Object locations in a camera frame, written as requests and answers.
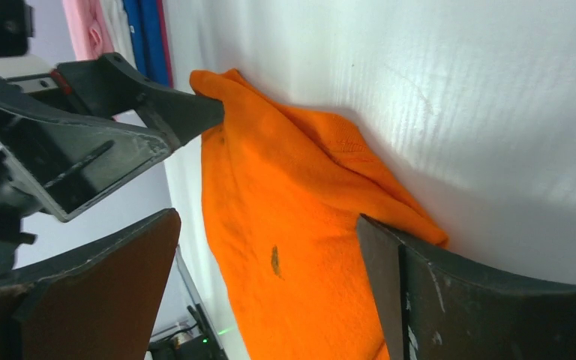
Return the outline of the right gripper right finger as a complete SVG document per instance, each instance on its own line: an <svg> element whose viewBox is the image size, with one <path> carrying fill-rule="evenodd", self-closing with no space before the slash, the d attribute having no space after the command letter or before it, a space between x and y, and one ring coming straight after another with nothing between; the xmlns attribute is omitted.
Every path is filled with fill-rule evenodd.
<svg viewBox="0 0 576 360"><path fill-rule="evenodd" d="M392 359L576 359L576 285L483 265L367 215L356 232Z"/></svg>

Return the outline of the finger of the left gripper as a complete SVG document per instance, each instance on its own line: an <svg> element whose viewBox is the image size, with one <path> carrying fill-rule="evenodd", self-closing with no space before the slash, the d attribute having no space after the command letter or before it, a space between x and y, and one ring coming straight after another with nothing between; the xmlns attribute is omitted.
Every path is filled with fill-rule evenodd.
<svg viewBox="0 0 576 360"><path fill-rule="evenodd" d="M59 63L56 71L88 114L110 119L133 110L147 128L161 132L172 149L187 145L224 120L221 101L161 85L118 53Z"/></svg>

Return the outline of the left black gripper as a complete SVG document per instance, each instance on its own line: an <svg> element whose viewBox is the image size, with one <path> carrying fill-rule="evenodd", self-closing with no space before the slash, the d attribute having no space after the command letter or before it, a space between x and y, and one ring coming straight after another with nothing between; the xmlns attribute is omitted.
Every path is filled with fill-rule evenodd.
<svg viewBox="0 0 576 360"><path fill-rule="evenodd" d="M172 153L156 130L83 109L52 73L0 76L0 277L35 242L23 218L70 221Z"/></svg>

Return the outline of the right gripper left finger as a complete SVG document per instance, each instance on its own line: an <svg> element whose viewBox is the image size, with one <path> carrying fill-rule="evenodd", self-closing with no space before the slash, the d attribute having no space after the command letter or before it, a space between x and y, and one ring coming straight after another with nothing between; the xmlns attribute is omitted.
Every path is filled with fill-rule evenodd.
<svg viewBox="0 0 576 360"><path fill-rule="evenodd" d="M0 359L142 359L180 229L166 208L0 278Z"/></svg>

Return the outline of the orange t shirt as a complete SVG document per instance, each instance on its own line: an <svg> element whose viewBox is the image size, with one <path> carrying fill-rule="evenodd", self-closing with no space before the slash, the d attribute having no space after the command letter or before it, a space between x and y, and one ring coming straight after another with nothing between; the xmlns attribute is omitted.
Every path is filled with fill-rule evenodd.
<svg viewBox="0 0 576 360"><path fill-rule="evenodd" d="M237 70L195 70L223 103L202 135L202 216L252 359L387 359L356 235L366 214L441 247L447 234L344 117L283 105Z"/></svg>

